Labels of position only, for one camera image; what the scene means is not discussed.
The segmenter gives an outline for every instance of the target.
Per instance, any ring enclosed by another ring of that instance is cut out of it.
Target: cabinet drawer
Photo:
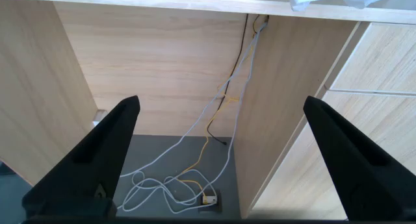
[[[416,97],[328,91],[323,100],[411,172],[416,172]],[[346,218],[308,124],[250,215],[280,219]]]
[[[370,23],[331,90],[416,93],[416,25]]]

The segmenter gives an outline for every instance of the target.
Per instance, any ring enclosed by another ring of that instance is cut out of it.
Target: desk top
[[[304,12],[293,12],[289,0],[50,0],[107,5],[180,8],[307,18],[416,24],[416,0],[381,0],[365,9],[346,6],[342,0],[311,3]]]

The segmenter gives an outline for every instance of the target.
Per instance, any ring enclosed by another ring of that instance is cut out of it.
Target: light wood panel
[[[36,184],[97,107],[51,2],[0,0],[0,159]]]
[[[301,121],[304,100],[322,88],[355,25],[353,21],[270,17],[259,39],[235,141],[244,218]]]
[[[416,97],[328,91],[323,100],[416,173]],[[309,125],[252,210],[267,218],[345,219]]]
[[[245,14],[131,6],[55,3],[97,106],[110,110],[140,98],[135,134],[182,135],[225,82],[239,52]],[[250,16],[245,42],[252,38]],[[248,62],[229,94],[238,96]],[[219,100],[191,136],[203,136]],[[231,136],[237,104],[212,124]]]
[[[416,93],[416,25],[371,23],[332,90]]]
[[[311,3],[304,12],[294,12],[290,0],[52,0],[75,3],[147,6],[212,10],[307,18],[346,19],[416,24],[415,0],[383,0],[364,9],[346,6],[342,0],[322,0]]]

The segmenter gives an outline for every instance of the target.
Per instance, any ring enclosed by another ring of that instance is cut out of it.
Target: gray floor
[[[19,175],[0,176],[0,223],[16,224],[25,219],[21,198],[31,189]]]
[[[179,140],[177,136],[133,136],[127,157],[125,159],[122,173],[133,171],[154,158],[159,156],[165,149]],[[199,157],[201,148],[205,143],[204,137],[186,137],[183,142],[167,155],[163,156],[157,163],[146,168],[146,177],[164,179],[168,175],[176,175],[188,166],[195,163]],[[220,172],[227,159],[228,147],[221,143],[210,141],[203,154],[202,160],[196,169],[200,170],[209,180],[214,179]],[[197,179],[202,186],[203,180],[198,176],[184,176],[183,179]],[[218,218],[218,219],[239,219],[239,199],[237,193],[237,181],[235,175],[235,163],[233,153],[231,160],[224,171],[224,174],[213,184],[214,188],[220,190],[222,196],[222,213],[220,214],[199,214],[197,210],[189,210],[180,214],[172,214],[163,197],[161,190],[155,192],[143,206],[132,211],[124,212],[119,210],[118,216],[147,217],[147,218]],[[199,188],[190,184],[195,192]],[[131,178],[120,179],[114,202],[119,205],[124,196],[132,187]],[[0,223],[15,224],[24,220],[25,213],[21,207],[21,198],[30,189],[22,178],[17,175],[5,175],[0,177]],[[189,192],[179,184],[170,186],[177,199],[189,198]],[[145,193],[132,198],[127,208],[133,207],[143,199]],[[173,205],[175,210],[183,207]]]

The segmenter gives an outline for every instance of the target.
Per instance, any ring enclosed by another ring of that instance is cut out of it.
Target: black cable
[[[235,68],[237,67],[237,64],[239,63],[239,59],[240,59],[240,56],[241,56],[241,52],[242,52],[242,46],[243,46],[243,44],[244,44],[244,37],[246,36],[246,28],[247,28],[247,21],[248,21],[248,14],[246,15],[246,23],[244,24],[244,30],[243,30],[243,32],[242,32],[242,39],[241,39],[241,45],[240,45],[240,52],[239,52],[239,56],[237,57],[237,60],[235,61],[235,64],[234,64],[234,68],[233,68],[233,70],[231,71],[231,74],[229,75],[229,77],[228,78],[230,78],[233,74],[234,74],[234,71],[235,71]],[[221,98],[221,102],[220,102],[220,104],[219,104],[219,106],[218,106],[218,108],[216,109],[216,111],[218,111],[220,108],[221,108],[221,105],[222,105],[222,103],[224,102],[224,99],[226,98],[226,94],[227,94],[227,91],[228,91],[228,85],[229,85],[229,81],[227,82],[227,85],[226,85],[226,89],[225,89],[225,91],[224,91],[224,96]],[[210,134],[216,141],[218,141],[218,142],[220,142],[220,143],[222,143],[222,144],[224,144],[224,145],[227,145],[227,142],[223,142],[223,141],[221,141],[221,140],[219,140],[217,137],[215,137],[215,136],[213,136],[210,132],[209,132],[209,127],[211,126],[211,124],[212,124],[213,122],[210,122],[209,124],[208,124],[208,127],[207,127],[207,132],[208,132],[208,134]]]
[[[257,17],[253,21],[253,31],[254,31],[255,34],[257,34],[257,32],[255,31],[254,24],[255,24],[255,21],[259,18],[259,16],[260,15],[258,14]]]

